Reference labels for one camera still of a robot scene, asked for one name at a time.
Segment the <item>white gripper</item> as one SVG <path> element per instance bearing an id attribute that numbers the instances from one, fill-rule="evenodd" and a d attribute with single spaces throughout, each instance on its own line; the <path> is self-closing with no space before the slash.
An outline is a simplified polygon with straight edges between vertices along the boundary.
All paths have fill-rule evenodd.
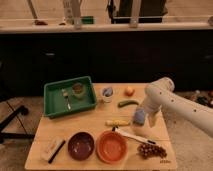
<path id="1" fill-rule="evenodd" d="M 145 123 L 143 125 L 138 125 L 132 119 L 132 121 L 133 121 L 132 130 L 136 134 L 146 134 L 146 133 L 150 132 L 151 129 L 155 126 L 156 121 L 157 121 L 158 110 L 152 110 L 147 107 L 137 107 L 136 110 L 137 109 L 143 109 L 144 112 L 146 113 Z"/>

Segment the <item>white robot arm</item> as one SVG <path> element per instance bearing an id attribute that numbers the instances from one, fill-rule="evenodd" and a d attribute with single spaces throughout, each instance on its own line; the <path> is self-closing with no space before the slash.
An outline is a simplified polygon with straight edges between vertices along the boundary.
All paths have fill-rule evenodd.
<path id="1" fill-rule="evenodd" d="M 154 125 L 155 115 L 161 107 L 166 107 L 213 138 L 213 109 L 176 95 L 174 88 L 175 84 L 169 77 L 149 83 L 145 87 L 146 97 L 136 108 L 133 122 L 144 125 L 146 117 L 149 117 L 150 124 Z"/>

